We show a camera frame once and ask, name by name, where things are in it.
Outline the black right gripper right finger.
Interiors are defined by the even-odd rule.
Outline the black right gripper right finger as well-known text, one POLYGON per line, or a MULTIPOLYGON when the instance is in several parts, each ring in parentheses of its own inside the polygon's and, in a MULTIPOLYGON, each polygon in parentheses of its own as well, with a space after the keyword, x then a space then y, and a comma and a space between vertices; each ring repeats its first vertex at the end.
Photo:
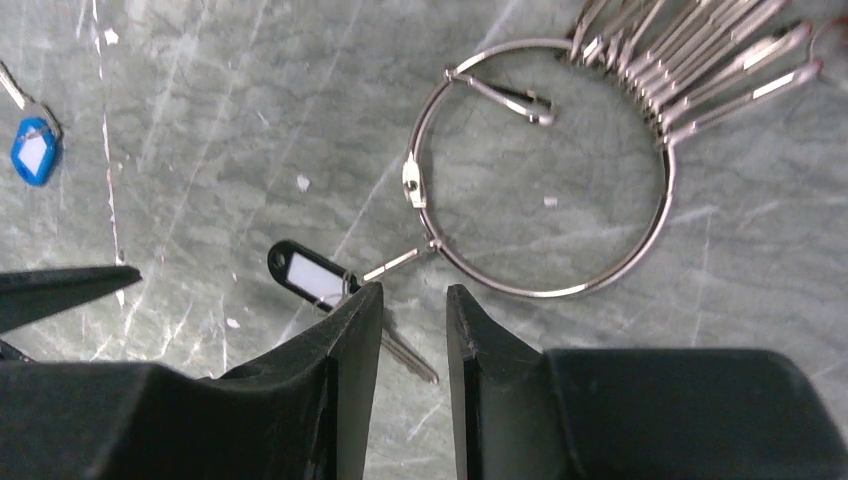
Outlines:
POLYGON ((537 351, 446 293, 461 479, 843 479, 847 446, 789 358, 739 348, 537 351))

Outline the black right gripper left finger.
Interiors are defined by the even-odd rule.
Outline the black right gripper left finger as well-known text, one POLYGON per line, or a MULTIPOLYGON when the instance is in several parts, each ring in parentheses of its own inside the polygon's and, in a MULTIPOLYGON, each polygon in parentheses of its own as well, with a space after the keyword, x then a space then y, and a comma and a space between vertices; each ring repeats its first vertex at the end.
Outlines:
POLYGON ((5 479, 359 479, 380 284, 218 378, 155 363, 1 369, 5 479))

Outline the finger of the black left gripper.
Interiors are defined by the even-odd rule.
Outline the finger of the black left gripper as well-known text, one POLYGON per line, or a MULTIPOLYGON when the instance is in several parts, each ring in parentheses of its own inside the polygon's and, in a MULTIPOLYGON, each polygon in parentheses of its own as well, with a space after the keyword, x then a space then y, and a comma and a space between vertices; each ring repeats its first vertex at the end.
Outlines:
POLYGON ((1 273, 1 333, 110 295, 142 280, 131 266, 1 273))

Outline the key with black tag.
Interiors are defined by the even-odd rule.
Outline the key with black tag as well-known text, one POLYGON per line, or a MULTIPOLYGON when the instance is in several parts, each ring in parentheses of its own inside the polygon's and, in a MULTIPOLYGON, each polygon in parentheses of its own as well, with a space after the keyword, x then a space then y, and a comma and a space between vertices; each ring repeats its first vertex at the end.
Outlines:
MULTIPOLYGON (((268 250, 267 267, 272 279, 314 309, 329 314, 352 297, 363 285, 418 259, 430 251, 414 248, 357 276, 294 240, 281 240, 268 250)), ((405 345, 388 325, 383 326, 381 346, 394 359, 429 384, 439 382, 438 373, 422 355, 405 345)))

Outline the key with blue tag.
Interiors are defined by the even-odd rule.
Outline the key with blue tag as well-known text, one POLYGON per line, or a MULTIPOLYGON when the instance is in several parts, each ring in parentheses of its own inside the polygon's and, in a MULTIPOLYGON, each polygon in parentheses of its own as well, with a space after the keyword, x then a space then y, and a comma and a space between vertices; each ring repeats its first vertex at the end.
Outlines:
POLYGON ((50 109, 26 94, 1 62, 1 85, 20 109, 20 121, 11 144, 10 159, 28 185, 47 184, 58 162, 62 129, 50 109))

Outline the bunch of silver clips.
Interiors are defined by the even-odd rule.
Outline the bunch of silver clips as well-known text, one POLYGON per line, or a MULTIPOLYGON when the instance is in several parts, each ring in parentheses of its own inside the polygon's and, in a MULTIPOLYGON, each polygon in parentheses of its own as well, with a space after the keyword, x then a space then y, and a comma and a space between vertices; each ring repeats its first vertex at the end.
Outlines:
POLYGON ((689 1, 642 52, 636 50, 662 1, 624 1, 603 28, 591 25, 607 7, 585 2, 566 36, 563 63, 591 67, 630 92, 664 148, 713 127, 736 112, 790 91, 819 76, 821 58, 801 65, 691 120, 686 114, 810 40, 811 22, 794 20, 752 44, 746 41, 786 6, 783 1, 689 1))

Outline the key with red tag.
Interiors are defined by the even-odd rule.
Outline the key with red tag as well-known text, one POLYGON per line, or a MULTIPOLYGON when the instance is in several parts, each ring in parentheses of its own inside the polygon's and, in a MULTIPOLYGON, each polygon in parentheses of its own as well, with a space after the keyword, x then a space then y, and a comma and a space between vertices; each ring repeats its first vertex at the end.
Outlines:
POLYGON ((833 18, 814 33, 808 56, 822 61, 818 77, 823 82, 847 92, 847 16, 833 18))

